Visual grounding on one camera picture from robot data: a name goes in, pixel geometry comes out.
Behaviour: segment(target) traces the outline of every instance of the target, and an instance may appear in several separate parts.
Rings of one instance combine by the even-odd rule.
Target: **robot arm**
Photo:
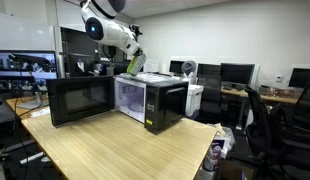
[[[88,0],[81,3],[81,15],[86,33],[92,40],[118,47],[127,55],[139,56],[142,51],[137,36],[142,33],[138,26],[133,25],[128,29],[113,21],[125,3],[126,0]]]

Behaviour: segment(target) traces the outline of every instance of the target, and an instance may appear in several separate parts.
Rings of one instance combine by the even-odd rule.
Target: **floor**
[[[20,138],[22,141],[30,139],[31,137],[27,134],[24,128],[17,123],[16,125],[16,133],[12,130],[14,125],[14,121],[5,122],[0,124],[0,146],[1,148],[5,148],[8,145],[17,144],[20,142]],[[241,159],[246,159],[248,161],[252,161],[250,151],[246,144],[245,136],[243,133],[238,130],[234,130],[234,126],[229,126],[233,130],[233,134],[235,136],[236,144],[233,149],[229,152],[229,155]],[[42,162],[41,158],[29,162],[27,165],[20,165],[19,161],[26,156],[34,155],[38,152],[41,152],[40,148],[36,145],[30,145],[26,147],[27,155],[24,148],[18,149],[16,151],[10,152],[12,160],[10,161],[9,167],[11,170],[12,176],[17,180],[22,179],[50,179],[50,180],[58,180],[63,179],[61,174],[59,174],[58,170],[50,163],[50,162]],[[251,167],[249,164],[242,163],[247,167]],[[301,171],[294,167],[285,167],[288,174],[294,175],[298,179],[310,179],[310,172]],[[272,168],[273,174],[277,175],[278,179],[283,179],[282,176],[279,175],[278,168]],[[270,177],[261,177],[258,178],[261,180],[270,179]]]

